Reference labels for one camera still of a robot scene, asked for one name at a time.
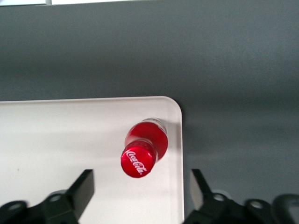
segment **bottle cap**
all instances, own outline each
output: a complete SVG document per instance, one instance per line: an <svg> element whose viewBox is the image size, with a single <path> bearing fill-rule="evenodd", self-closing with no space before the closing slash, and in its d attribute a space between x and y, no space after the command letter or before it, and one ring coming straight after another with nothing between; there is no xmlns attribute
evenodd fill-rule
<svg viewBox="0 0 299 224"><path fill-rule="evenodd" d="M154 167L156 156L151 144L143 140L135 140L123 151L121 167L131 177L144 177Z"/></svg>

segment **red plastic bottle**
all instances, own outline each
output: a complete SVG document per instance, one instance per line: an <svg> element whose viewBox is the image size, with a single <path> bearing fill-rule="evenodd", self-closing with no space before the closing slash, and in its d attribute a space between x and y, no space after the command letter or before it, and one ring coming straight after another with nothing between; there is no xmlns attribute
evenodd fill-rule
<svg viewBox="0 0 299 224"><path fill-rule="evenodd" d="M154 118L143 120L126 136L121 167L131 177L143 177L164 156L167 147L167 132L162 122Z"/></svg>

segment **coca-cola logo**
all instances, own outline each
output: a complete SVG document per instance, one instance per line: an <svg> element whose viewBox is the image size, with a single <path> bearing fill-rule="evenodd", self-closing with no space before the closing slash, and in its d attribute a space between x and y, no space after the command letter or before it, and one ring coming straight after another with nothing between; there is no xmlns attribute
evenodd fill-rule
<svg viewBox="0 0 299 224"><path fill-rule="evenodd" d="M144 164L142 162L139 162L138 159L136 158L136 153L135 152L127 152L126 153L127 157L130 159L132 165L136 168L137 172L142 175L144 171L147 171L145 168Z"/></svg>

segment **white tray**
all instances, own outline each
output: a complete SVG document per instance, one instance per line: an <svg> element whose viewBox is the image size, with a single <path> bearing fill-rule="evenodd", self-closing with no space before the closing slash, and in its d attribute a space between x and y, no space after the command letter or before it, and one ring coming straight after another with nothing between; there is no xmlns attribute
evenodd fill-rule
<svg viewBox="0 0 299 224"><path fill-rule="evenodd" d="M166 126L169 147L144 178L120 155L128 130L146 118ZM180 224L184 219L182 119L167 97L0 102L0 206L29 206L94 169L95 194L81 224Z"/></svg>

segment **gray background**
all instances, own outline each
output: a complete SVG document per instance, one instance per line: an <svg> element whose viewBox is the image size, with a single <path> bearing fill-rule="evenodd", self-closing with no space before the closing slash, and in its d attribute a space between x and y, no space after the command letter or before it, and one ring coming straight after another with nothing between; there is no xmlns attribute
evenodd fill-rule
<svg viewBox="0 0 299 224"><path fill-rule="evenodd" d="M0 101L165 95L189 170L271 202L299 193L299 2L0 7Z"/></svg>

